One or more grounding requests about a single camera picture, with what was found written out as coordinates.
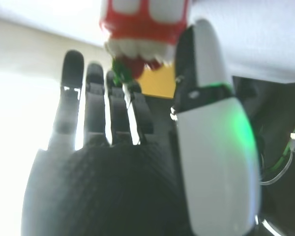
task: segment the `green cable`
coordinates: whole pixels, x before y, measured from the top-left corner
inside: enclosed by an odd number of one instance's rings
[[[281,164],[283,163],[283,161],[285,159],[285,156],[289,152],[289,149],[290,149],[290,141],[287,143],[281,158],[278,160],[278,162],[274,166],[270,167],[267,172],[276,171],[281,166]]]

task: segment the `red and white object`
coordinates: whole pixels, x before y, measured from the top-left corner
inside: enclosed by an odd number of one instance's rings
[[[116,59],[131,61],[137,78],[147,65],[170,63],[187,27],[190,0],[102,0],[100,26],[110,38],[106,49]]]

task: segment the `robotic hand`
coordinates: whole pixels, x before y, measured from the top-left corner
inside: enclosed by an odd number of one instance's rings
[[[185,30],[189,0],[102,3],[106,48],[133,77],[176,57],[174,117],[193,233],[247,234],[260,205],[258,154],[213,27],[200,20]]]

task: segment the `yellow object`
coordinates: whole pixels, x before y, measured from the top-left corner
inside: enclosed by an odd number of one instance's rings
[[[172,98],[176,86],[174,67],[163,66],[154,72],[146,69],[138,82],[146,95]]]

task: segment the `cable connector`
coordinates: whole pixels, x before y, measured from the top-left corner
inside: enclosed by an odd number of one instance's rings
[[[291,133],[290,150],[291,152],[295,151],[295,133]]]

